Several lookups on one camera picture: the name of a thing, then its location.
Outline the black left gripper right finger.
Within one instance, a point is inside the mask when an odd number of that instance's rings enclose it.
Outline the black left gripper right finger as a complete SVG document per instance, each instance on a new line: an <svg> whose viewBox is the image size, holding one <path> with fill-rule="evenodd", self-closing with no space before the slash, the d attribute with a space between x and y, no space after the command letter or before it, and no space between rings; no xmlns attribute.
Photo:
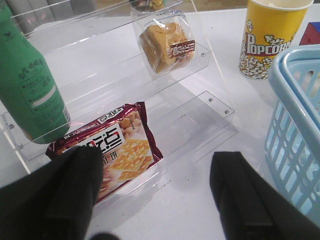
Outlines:
<svg viewBox="0 0 320 240"><path fill-rule="evenodd" d="M318 240L320 229L271 187L239 151L212 156L210 189L227 240Z"/></svg>

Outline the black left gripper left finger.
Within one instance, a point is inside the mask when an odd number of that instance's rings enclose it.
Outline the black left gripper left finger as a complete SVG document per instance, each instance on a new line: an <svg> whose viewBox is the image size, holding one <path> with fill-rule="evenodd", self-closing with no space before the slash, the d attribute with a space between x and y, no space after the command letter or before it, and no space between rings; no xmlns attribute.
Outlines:
<svg viewBox="0 0 320 240"><path fill-rule="evenodd" d="M96 147L75 147L0 189L2 240L83 240L103 180Z"/></svg>

